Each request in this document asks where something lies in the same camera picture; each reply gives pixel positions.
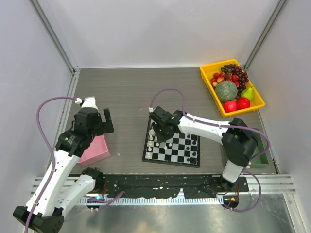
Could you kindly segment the black and white chessboard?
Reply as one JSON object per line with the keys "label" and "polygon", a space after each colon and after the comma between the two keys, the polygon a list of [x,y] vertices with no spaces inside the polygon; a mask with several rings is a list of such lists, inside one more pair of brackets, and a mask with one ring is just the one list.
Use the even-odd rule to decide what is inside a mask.
{"label": "black and white chessboard", "polygon": [[200,167],[200,141],[194,134],[174,134],[166,142],[159,142],[149,119],[142,161],[174,166]]}

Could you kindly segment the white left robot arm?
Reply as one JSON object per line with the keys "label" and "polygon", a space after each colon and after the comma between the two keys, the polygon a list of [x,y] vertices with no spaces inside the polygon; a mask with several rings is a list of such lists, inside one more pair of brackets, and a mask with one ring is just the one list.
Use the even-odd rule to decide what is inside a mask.
{"label": "white left robot arm", "polygon": [[66,215],[87,193],[99,193],[104,187],[104,175],[94,168],[86,168],[78,180],[64,193],[61,192],[68,175],[97,136],[114,132],[108,108],[104,109],[105,122],[96,108],[83,107],[74,116],[72,127],[63,132],[53,152],[49,170],[31,199],[13,212],[25,229],[38,233],[57,233]]}

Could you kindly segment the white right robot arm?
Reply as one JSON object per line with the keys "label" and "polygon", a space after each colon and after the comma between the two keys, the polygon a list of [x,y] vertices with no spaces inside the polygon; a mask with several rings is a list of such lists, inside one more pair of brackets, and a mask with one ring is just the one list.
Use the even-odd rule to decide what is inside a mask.
{"label": "white right robot arm", "polygon": [[215,121],[193,116],[176,110],[173,114],[161,107],[149,108],[152,128],[160,142],[171,139],[175,134],[194,134],[223,146],[227,163],[221,174],[220,186],[225,191],[237,187],[237,179],[247,167],[258,145],[252,129],[239,118],[232,121]]}

